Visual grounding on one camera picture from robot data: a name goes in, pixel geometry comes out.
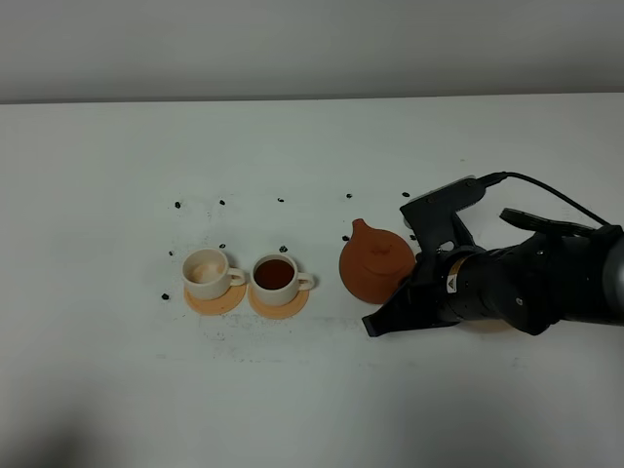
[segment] clay teapot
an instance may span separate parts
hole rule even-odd
[[[340,278],[359,299],[383,304],[415,264],[410,246],[401,237],[356,219],[351,240],[340,255]]]

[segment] white table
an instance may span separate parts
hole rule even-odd
[[[369,338],[337,264],[351,220],[408,240],[402,192],[469,174],[623,222],[623,118],[614,94],[0,107],[3,447],[82,409],[109,468],[622,466],[624,330]],[[591,224],[508,180],[461,214],[482,246],[527,236],[504,207]],[[222,243],[242,268],[287,246],[319,287],[287,321],[200,318],[180,265]]]

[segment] black cable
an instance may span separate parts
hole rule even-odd
[[[483,177],[479,178],[479,181],[485,185],[486,187],[490,187],[492,185],[495,185],[498,182],[501,182],[502,180],[504,180],[507,177],[512,177],[512,178],[519,178],[520,180],[524,180],[526,182],[532,183],[533,185],[537,185],[540,188],[543,188],[544,190],[546,190],[547,192],[552,193],[553,195],[555,195],[556,197],[561,198],[562,200],[564,200],[566,203],[569,203],[570,205],[572,205],[573,207],[575,207],[577,210],[579,210],[580,212],[582,212],[583,214],[585,214],[586,216],[590,217],[591,219],[593,219],[594,221],[600,223],[601,225],[605,226],[607,224],[609,224],[608,222],[606,222],[604,219],[602,219],[601,217],[599,217],[596,214],[593,214],[592,212],[590,212],[589,210],[587,210],[585,207],[583,207],[582,205],[579,205],[578,203],[576,203],[574,200],[572,200],[571,198],[567,197],[566,195],[564,195],[562,192],[560,192],[559,190],[555,190],[553,187],[551,187],[550,185],[546,185],[544,182],[540,182],[539,180],[537,180],[536,178],[533,177],[529,177],[528,175],[524,175],[524,174],[519,174],[519,173],[493,173],[490,175],[485,175]]]

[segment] coffee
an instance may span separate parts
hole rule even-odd
[[[260,264],[253,274],[258,286],[266,290],[280,290],[291,282],[294,268],[287,261],[273,259]]]

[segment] white wall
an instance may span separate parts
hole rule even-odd
[[[0,100],[606,91],[617,0],[3,0]]]

